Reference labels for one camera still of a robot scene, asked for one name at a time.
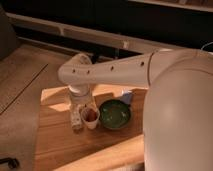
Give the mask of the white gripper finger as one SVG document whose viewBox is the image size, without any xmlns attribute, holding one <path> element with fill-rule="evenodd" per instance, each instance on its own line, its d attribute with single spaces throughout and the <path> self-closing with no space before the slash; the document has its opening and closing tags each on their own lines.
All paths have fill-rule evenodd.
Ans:
<svg viewBox="0 0 213 171">
<path fill-rule="evenodd" d="M 77 104 L 72 104 L 70 106 L 71 127 L 74 131 L 79 131 L 83 128 L 79 109 L 80 109 L 80 106 Z"/>
</svg>

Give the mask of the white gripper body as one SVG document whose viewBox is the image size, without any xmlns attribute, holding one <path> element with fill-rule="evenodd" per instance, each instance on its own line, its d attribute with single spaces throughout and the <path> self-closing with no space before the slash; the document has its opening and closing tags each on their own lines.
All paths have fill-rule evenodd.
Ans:
<svg viewBox="0 0 213 171">
<path fill-rule="evenodd" d="M 92 100 L 91 89 L 88 84 L 69 85 L 69 96 L 71 105 L 85 105 Z"/>
</svg>

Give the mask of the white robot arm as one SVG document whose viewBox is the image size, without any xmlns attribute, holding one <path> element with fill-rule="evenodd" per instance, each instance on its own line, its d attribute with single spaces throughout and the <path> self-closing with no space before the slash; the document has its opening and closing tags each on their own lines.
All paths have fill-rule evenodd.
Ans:
<svg viewBox="0 0 213 171">
<path fill-rule="evenodd" d="M 78 54 L 58 71 L 72 96 L 91 83 L 146 87 L 143 133 L 59 171 L 107 170 L 144 163 L 146 171 L 213 171 L 213 54 L 158 51 L 93 64 Z"/>
</svg>

